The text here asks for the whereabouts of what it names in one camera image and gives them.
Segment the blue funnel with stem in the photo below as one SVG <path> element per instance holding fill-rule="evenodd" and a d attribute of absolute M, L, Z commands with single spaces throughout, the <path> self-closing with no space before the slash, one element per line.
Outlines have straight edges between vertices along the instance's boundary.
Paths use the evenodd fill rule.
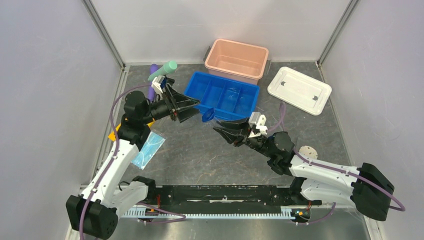
<path fill-rule="evenodd" d="M 201 120 L 203 123 L 210 122 L 214 119 L 215 119 L 215 109 L 213 107 L 206 110 L 201 117 Z"/>

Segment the yellow test tube rack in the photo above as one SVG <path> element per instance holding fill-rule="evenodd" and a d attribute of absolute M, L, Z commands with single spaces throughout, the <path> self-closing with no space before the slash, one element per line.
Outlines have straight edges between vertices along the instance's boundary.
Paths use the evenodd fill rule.
<path fill-rule="evenodd" d="M 155 123 L 155 121 L 153 120 L 152 122 L 149 122 L 148 124 L 147 124 L 147 126 L 149 127 L 149 128 L 151 128 L 152 127 L 152 125 Z M 111 131 L 111 133 L 108 135 L 108 138 L 111 140 L 111 141 L 116 141 L 116 134 L 115 134 L 115 132 L 118 132 L 118 130 L 120 129 L 120 127 L 121 127 L 121 123 L 120 124 L 118 124 L 116 127 L 115 127 L 115 130 L 114 131 Z"/>

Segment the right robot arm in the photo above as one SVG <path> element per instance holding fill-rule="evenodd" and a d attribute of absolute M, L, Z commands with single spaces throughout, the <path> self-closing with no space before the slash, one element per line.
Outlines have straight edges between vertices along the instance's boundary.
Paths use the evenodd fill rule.
<path fill-rule="evenodd" d="M 387 219 L 395 188 L 373 164 L 344 166 L 307 157 L 296 151 L 286 131 L 255 137 L 249 136 L 251 129 L 214 127 L 214 131 L 235 147 L 246 145 L 267 157 L 267 164 L 278 175 L 294 177 L 288 191 L 293 203 L 341 203 L 376 221 Z"/>

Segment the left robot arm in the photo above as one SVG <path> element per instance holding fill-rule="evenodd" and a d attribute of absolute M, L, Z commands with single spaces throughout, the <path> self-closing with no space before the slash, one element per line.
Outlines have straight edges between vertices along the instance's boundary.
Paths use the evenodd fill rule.
<path fill-rule="evenodd" d="M 87 235 L 107 240 L 115 231 L 118 220 L 131 207 L 157 198 L 155 181 L 136 177 L 124 190 L 116 187 L 131 163 L 145 167 L 165 139 L 151 131 L 154 121 L 170 118 L 184 122 L 197 115 L 200 101 L 173 89 L 170 83 L 159 89 L 159 101 L 150 101 L 141 87 L 131 88 L 119 96 L 124 100 L 124 115 L 119 127 L 112 127 L 115 140 L 103 165 L 87 187 L 66 201 L 71 228 L 80 239 Z"/>

